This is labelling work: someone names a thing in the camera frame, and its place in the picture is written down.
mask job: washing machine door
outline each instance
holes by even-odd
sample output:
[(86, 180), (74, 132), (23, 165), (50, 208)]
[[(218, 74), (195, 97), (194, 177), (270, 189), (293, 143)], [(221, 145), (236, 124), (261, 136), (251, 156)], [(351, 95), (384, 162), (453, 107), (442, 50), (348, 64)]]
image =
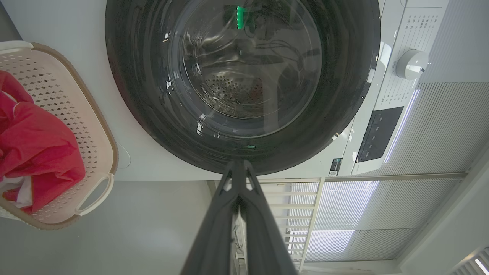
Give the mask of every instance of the washing machine door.
[(164, 148), (221, 173), (314, 156), (352, 120), (380, 44), (377, 0), (108, 0), (117, 86)]

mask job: red cloth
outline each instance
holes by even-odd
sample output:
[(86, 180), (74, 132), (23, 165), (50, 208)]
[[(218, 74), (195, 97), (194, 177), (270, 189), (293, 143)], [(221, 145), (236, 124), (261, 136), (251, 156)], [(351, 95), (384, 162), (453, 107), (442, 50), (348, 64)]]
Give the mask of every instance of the red cloth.
[[(0, 91), (0, 180), (31, 176), (32, 206), (22, 210), (33, 213), (82, 180), (85, 166), (73, 132), (36, 106), (5, 71), (0, 71)], [(12, 189), (3, 197), (15, 201), (18, 192)]]

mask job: floor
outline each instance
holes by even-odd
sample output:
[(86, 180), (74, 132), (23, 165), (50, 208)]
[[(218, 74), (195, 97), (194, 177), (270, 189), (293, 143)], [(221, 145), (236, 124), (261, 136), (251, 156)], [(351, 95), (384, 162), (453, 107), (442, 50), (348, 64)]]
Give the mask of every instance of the floor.
[(210, 200), (205, 182), (115, 182), (66, 229), (0, 218), (0, 274), (179, 274)]

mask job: plastic basket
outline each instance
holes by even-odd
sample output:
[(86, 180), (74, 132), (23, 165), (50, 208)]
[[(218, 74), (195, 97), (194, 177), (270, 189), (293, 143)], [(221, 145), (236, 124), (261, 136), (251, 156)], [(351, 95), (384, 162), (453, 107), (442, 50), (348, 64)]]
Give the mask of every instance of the plastic basket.
[[(99, 206), (113, 187), (117, 147), (99, 108), (68, 60), (55, 50), (24, 41), (0, 43), (0, 70), (14, 75), (36, 105), (57, 116), (75, 134), (86, 175), (58, 198), (27, 215), (0, 197), (0, 217), (17, 219), (39, 229), (60, 229)], [(82, 204), (95, 188), (107, 188), (90, 206)]]

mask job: washing machine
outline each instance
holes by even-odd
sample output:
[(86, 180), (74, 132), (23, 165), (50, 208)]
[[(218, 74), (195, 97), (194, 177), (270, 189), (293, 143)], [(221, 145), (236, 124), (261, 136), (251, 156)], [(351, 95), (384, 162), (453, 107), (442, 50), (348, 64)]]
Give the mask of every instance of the washing machine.
[(141, 126), (125, 131), (152, 138), (119, 143), (118, 179), (214, 180), (233, 159), (260, 178), (380, 168), (447, 4), (108, 0), (111, 71)]

